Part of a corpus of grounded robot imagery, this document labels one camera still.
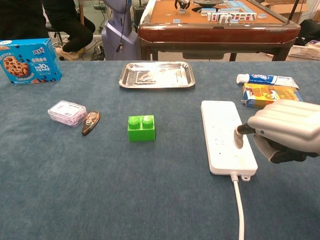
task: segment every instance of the blue tablecloth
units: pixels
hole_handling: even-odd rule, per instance
[[[239,73],[293,77],[320,104],[318,62],[191,62],[184,90],[119,87],[122,61],[60,62],[59,83],[11,86],[0,70],[0,239],[234,240],[238,209],[230,177],[212,175],[203,100],[241,105]],[[60,100],[101,112],[81,126],[54,122]],[[156,141],[130,143],[128,116],[155,116]],[[247,240],[320,239],[320,159],[272,164],[249,137],[258,164],[240,182]]]

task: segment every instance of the sneaker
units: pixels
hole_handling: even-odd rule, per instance
[[[75,60],[75,59],[78,59],[79,58],[79,55],[76,54],[75,52],[71,51],[71,52],[66,52],[66,51],[63,51],[62,50],[62,47],[57,47],[55,49],[55,52],[61,56],[61,57],[64,57],[68,60]]]
[[[84,48],[81,48],[79,51],[76,52],[79,56],[81,56],[85,52]]]

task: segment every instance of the white power cord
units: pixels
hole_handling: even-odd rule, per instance
[[[231,180],[234,185],[234,192],[236,197],[236,204],[238,205],[238,212],[239,212],[239,240],[245,239],[245,217],[244,217],[244,210],[242,208],[241,196],[238,186],[238,174],[236,172],[230,173]]]

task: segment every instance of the toothpaste tube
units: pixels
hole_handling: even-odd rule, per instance
[[[295,80],[289,76],[273,76],[260,74],[238,74],[236,77],[237,84],[264,84],[286,86],[299,89]]]

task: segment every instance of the cardboard box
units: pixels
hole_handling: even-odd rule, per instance
[[[278,4],[278,5],[272,5],[271,10],[277,14],[284,16],[285,18],[289,18],[293,7],[294,7],[294,4]],[[297,23],[302,13],[307,11],[308,11],[307,4],[299,3],[293,14],[292,21]]]
[[[50,38],[0,41],[0,65],[12,85],[58,82],[62,76]]]
[[[303,102],[298,90],[290,86],[245,83],[242,87],[243,103],[247,107],[264,108],[279,99]]]
[[[315,15],[313,16],[312,20],[320,22],[320,10],[315,12]]]

